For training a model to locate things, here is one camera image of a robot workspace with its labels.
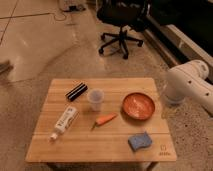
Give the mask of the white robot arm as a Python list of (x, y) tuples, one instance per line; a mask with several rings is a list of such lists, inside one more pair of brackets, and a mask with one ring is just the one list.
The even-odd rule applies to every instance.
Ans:
[(202, 60), (191, 60), (170, 68), (162, 100), (167, 106), (178, 106), (186, 97), (199, 103), (213, 118), (213, 85), (206, 81), (209, 67)]

